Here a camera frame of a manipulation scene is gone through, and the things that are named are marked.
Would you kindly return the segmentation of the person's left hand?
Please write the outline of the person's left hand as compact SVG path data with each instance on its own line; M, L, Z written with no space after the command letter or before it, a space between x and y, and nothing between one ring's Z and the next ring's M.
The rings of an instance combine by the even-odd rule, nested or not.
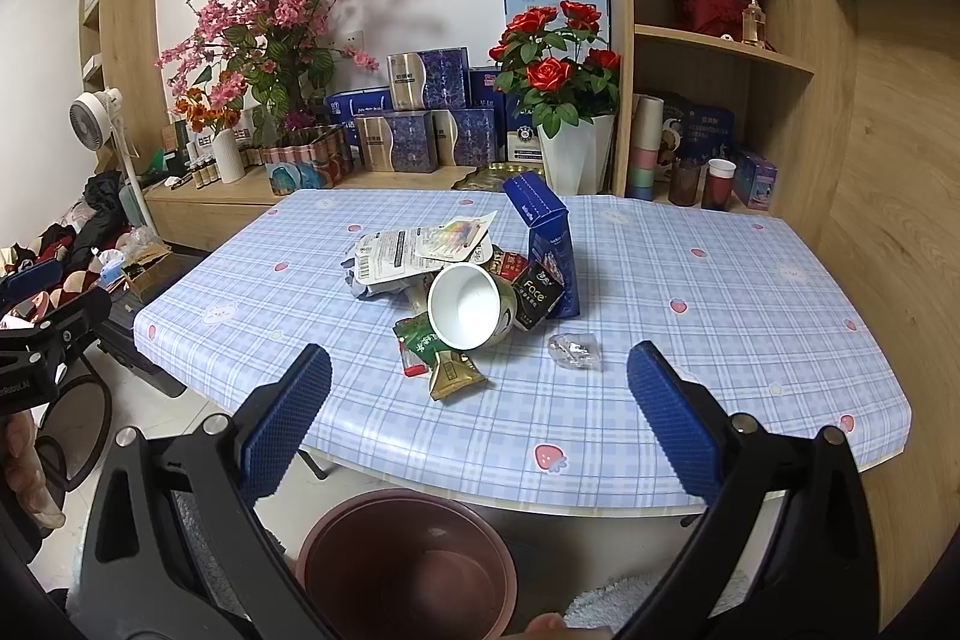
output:
M21 509L46 530L59 530L65 515L53 502L36 452L36 420L20 411L2 420L2 466L8 487Z

